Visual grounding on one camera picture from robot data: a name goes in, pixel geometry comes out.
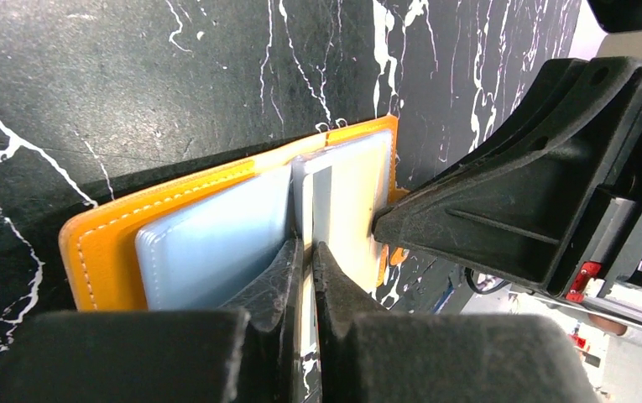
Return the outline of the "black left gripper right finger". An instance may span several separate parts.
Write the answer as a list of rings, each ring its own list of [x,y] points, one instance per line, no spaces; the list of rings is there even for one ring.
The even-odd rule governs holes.
[[[319,243],[312,257],[325,402],[594,402],[566,333],[536,315],[389,311]]]

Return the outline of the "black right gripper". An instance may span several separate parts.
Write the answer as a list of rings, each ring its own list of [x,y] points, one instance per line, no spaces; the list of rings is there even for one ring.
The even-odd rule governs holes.
[[[548,60],[493,135],[372,232],[573,303],[642,288],[642,59]]]

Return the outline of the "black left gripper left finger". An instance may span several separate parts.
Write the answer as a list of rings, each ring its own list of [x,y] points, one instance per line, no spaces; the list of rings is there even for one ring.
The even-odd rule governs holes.
[[[0,402],[298,402],[303,243],[223,306],[51,312],[0,360]]]

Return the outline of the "orange leather card holder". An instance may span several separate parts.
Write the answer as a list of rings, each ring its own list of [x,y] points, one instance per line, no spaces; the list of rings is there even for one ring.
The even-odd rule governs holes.
[[[298,235],[302,242],[295,221],[293,162],[389,131],[388,204],[397,193],[398,125],[388,115],[312,134],[73,217],[60,230],[59,246],[77,309],[220,306],[261,275],[286,239]]]

